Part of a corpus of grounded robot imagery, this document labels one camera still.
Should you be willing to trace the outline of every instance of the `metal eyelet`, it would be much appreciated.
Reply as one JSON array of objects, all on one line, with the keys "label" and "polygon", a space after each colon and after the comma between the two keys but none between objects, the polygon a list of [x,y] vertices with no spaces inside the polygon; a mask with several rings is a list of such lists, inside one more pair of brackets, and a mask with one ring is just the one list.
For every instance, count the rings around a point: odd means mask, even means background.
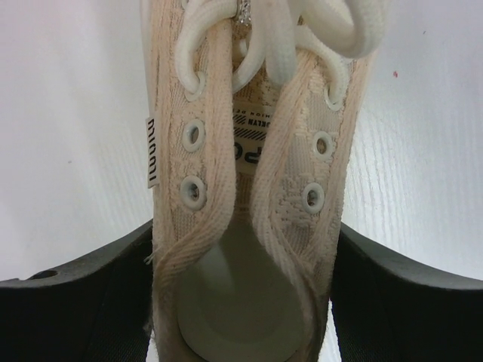
[{"label": "metal eyelet", "polygon": [[197,72],[196,75],[199,78],[199,85],[196,92],[190,93],[187,90],[185,90],[184,92],[184,96],[186,97],[186,100],[188,100],[188,102],[194,102],[195,100],[197,100],[203,94],[203,91],[206,87],[206,74],[204,74],[203,72]]},{"label": "metal eyelet", "polygon": [[206,203],[206,186],[197,176],[186,177],[180,185],[181,201],[192,211],[199,211]]},{"label": "metal eyelet", "polygon": [[312,150],[319,160],[326,161],[330,159],[334,153],[334,141],[331,135],[323,130],[317,132],[312,141]]},{"label": "metal eyelet", "polygon": [[339,100],[336,103],[332,102],[331,98],[329,97],[329,84],[326,84],[324,87],[324,97],[325,97],[325,102],[327,103],[327,106],[331,111],[338,112],[342,109],[343,101]]},{"label": "metal eyelet", "polygon": [[302,192],[302,206],[303,209],[314,215],[320,213],[324,207],[325,193],[322,186],[318,183],[310,183]]},{"label": "metal eyelet", "polygon": [[183,131],[182,143],[188,152],[196,152],[205,141],[205,125],[199,119],[193,119]]}]

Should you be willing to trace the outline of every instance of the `canvas sneaker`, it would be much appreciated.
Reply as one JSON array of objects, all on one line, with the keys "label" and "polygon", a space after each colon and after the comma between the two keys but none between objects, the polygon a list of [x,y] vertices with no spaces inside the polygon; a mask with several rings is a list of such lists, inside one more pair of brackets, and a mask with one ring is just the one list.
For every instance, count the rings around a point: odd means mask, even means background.
[{"label": "canvas sneaker", "polygon": [[381,0],[152,0],[163,362],[317,361]]}]

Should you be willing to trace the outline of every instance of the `tongue label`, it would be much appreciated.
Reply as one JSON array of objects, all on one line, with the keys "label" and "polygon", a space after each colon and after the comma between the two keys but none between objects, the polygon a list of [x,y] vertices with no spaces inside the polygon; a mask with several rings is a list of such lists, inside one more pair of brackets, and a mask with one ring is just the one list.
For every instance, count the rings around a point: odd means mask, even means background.
[{"label": "tongue label", "polygon": [[255,174],[274,111],[274,107],[236,101],[233,103],[235,160],[238,172]]}]

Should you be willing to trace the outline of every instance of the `shoe insole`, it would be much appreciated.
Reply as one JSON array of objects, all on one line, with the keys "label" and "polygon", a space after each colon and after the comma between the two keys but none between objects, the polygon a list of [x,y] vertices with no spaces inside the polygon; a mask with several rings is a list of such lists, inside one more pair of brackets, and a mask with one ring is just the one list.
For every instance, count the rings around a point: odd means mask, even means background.
[{"label": "shoe insole", "polygon": [[182,276],[178,298],[180,332],[208,362],[284,362],[300,347],[297,293],[247,224]]}]

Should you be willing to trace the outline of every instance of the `brand tag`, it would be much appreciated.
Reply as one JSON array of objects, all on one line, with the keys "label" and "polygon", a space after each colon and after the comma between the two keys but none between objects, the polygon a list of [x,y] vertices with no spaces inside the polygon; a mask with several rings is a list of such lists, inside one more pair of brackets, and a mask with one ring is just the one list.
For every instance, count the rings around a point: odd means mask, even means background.
[{"label": "brand tag", "polygon": [[156,132],[154,118],[146,119],[148,137],[148,189],[159,184],[158,163],[156,162]]},{"label": "brand tag", "polygon": [[245,102],[233,103],[235,160],[238,172],[255,174],[274,111],[274,107]]}]

